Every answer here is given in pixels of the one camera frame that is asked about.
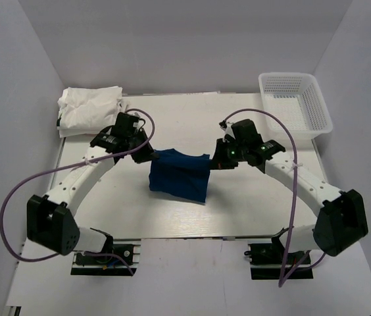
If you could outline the white t shirt stack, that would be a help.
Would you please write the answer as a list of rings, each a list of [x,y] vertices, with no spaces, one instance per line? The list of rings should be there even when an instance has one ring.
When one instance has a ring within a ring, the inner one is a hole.
[[[57,104],[57,130],[61,138],[97,134],[103,128],[113,125],[117,114],[129,107],[119,86],[98,89],[66,88]]]

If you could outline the blue printed t shirt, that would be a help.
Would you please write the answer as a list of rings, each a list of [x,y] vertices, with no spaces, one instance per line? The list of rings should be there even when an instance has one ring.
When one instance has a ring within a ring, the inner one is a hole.
[[[205,203],[210,177],[210,155],[190,156],[175,149],[157,151],[151,162],[149,189],[197,203]]]

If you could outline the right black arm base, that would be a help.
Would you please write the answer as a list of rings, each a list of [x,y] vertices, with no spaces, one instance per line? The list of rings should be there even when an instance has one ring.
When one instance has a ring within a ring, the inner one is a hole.
[[[248,248],[244,252],[244,258],[250,264],[252,280],[279,280],[284,254],[284,244],[280,243],[279,237],[287,232],[283,228],[273,238],[252,238],[247,241]],[[297,263],[304,261],[296,268],[289,280],[313,279],[310,256],[305,257],[305,251],[288,252],[285,272],[286,275]]]

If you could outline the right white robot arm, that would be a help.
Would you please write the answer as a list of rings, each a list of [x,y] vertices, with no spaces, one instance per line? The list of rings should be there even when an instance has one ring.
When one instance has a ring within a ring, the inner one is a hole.
[[[363,198],[356,190],[344,192],[298,167],[284,146],[264,142],[249,119],[219,125],[224,137],[216,141],[212,170],[234,169],[246,162],[295,192],[316,216],[315,224],[284,228],[272,237],[277,261],[285,263],[297,251],[310,250],[335,257],[368,234]]]

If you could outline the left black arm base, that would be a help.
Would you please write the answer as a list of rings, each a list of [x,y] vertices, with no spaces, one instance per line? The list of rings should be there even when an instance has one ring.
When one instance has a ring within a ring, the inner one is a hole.
[[[75,253],[70,274],[89,277],[132,277],[139,266],[140,240],[115,240],[112,255],[90,256]]]

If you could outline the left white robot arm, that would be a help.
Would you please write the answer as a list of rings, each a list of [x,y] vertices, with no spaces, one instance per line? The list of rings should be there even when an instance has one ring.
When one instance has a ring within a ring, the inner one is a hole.
[[[60,255],[90,253],[106,263],[114,255],[113,238],[106,232],[78,226],[76,212],[85,197],[108,171],[125,156],[136,163],[156,159],[151,137],[143,128],[153,119],[140,109],[118,113],[113,125],[102,129],[90,141],[78,163],[67,176],[43,196],[32,196],[27,203],[27,237]]]

